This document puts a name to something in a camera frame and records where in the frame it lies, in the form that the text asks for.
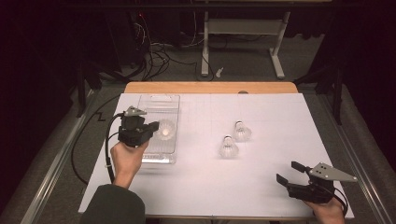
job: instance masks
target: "clear plastic container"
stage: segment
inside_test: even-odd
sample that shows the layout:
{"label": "clear plastic container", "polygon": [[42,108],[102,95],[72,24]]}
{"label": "clear plastic container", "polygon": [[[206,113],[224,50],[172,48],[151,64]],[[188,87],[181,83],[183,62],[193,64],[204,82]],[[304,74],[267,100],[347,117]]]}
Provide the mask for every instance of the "clear plastic container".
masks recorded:
{"label": "clear plastic container", "polygon": [[180,96],[168,94],[142,94],[137,108],[147,112],[145,123],[159,121],[160,127],[149,140],[143,154],[145,163],[175,163]]}

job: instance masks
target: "sleeve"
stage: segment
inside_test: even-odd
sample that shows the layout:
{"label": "sleeve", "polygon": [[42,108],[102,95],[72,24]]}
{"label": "sleeve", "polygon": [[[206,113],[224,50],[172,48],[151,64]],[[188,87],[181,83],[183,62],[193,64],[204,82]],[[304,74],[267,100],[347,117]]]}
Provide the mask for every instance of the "sleeve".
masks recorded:
{"label": "sleeve", "polygon": [[80,224],[144,224],[145,205],[135,193],[116,185],[100,186],[93,195]]}

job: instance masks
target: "gray carpet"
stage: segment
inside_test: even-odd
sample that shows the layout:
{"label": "gray carpet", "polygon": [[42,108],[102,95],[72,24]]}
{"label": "gray carpet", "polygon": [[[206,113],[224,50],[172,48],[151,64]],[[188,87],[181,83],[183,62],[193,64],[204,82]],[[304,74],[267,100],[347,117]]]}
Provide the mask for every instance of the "gray carpet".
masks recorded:
{"label": "gray carpet", "polygon": [[[252,38],[251,36],[238,36],[240,38]],[[258,41],[229,40],[227,48],[222,49],[225,42],[222,38],[214,37],[209,45],[215,49],[210,50],[209,62],[214,73],[223,67],[221,77],[215,77],[213,81],[278,81],[267,53],[267,49],[275,40],[272,37],[262,37]],[[282,63],[286,78],[292,81],[305,75],[312,63],[321,38],[302,40],[299,36],[286,38],[281,46],[279,58]],[[197,63],[194,65],[170,62],[168,69],[154,77],[154,81],[194,81],[201,71],[201,47],[174,49],[167,47],[166,52],[173,60],[183,63]],[[108,99],[123,92],[125,85],[117,81],[106,81],[104,87],[97,92],[97,97],[92,102],[90,116],[93,111]],[[312,85],[302,85],[299,91],[304,93],[312,117],[318,127],[332,163],[335,167],[353,174],[355,169],[350,165],[350,160],[345,153],[345,141],[340,137],[337,128],[334,127],[332,118],[326,106],[323,96],[313,92]],[[75,147],[75,165],[83,179],[89,180],[96,162],[99,150],[103,144],[106,126],[113,116],[117,99],[104,106],[99,115],[93,116],[85,131],[78,139]],[[13,196],[7,209],[0,218],[0,223],[21,223],[31,201],[35,197],[44,176],[46,175],[56,154],[64,144],[64,140],[76,122],[76,104],[58,125],[52,136],[36,156],[30,170],[22,180],[17,192]],[[359,160],[366,168],[370,176],[372,187],[379,192],[381,202],[387,210],[395,210],[396,182],[395,174],[387,164],[386,159],[378,149],[373,137],[367,130],[359,112],[353,104],[347,92],[343,92],[342,104],[343,130],[345,130],[349,144],[357,149]],[[357,183],[343,184],[349,203],[354,211],[355,218],[346,223],[378,223],[372,206],[363,192],[364,187]],[[70,159],[64,165],[44,209],[37,217],[37,223],[78,223],[80,214],[78,207],[81,202],[85,185],[80,182],[73,173]]]}

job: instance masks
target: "human hand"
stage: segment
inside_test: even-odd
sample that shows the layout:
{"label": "human hand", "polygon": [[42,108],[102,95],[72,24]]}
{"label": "human hand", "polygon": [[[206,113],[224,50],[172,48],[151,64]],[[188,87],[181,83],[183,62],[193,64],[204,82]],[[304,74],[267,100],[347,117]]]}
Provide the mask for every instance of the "human hand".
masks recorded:
{"label": "human hand", "polygon": [[303,201],[314,210],[315,216],[321,224],[344,224],[343,205],[335,198],[328,203],[311,203]]}
{"label": "human hand", "polygon": [[145,149],[149,146],[149,141],[140,147],[127,147],[124,143],[118,142],[111,148],[111,158],[116,170],[116,177],[113,184],[128,189],[134,179],[134,175],[142,165],[142,158]]}

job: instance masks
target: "table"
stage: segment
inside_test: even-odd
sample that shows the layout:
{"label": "table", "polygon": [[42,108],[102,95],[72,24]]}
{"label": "table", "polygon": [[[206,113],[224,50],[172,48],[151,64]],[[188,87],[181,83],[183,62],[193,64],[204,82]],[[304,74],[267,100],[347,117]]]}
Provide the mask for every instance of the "table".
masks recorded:
{"label": "table", "polygon": [[[290,199],[276,183],[279,173],[291,183],[306,185],[307,176],[293,170],[291,160],[311,167],[319,161],[331,164],[304,97],[293,84],[133,82],[127,85],[129,94],[121,96],[116,113],[135,105],[141,93],[167,91],[180,95],[177,162],[143,164],[131,186],[145,202],[148,217],[313,218],[310,209]],[[237,94],[240,91],[249,94]],[[238,145],[237,159],[223,160],[218,148],[232,127],[223,128],[240,118],[253,131],[252,139]],[[115,122],[112,132],[118,126]],[[79,212],[85,211],[99,185],[109,183],[104,164],[102,150]],[[338,182],[334,185],[342,190]],[[351,210],[346,217],[353,217]]]}
{"label": "table", "polygon": [[[332,0],[223,0],[220,2],[331,2]],[[269,49],[276,76],[285,78],[280,60],[277,56],[283,35],[289,22],[290,12],[284,13],[279,20],[240,20],[240,19],[209,19],[208,12],[205,13],[204,48],[202,57],[201,74],[203,77],[209,75],[209,34],[231,34],[231,35],[276,35],[277,39],[273,48]]]}

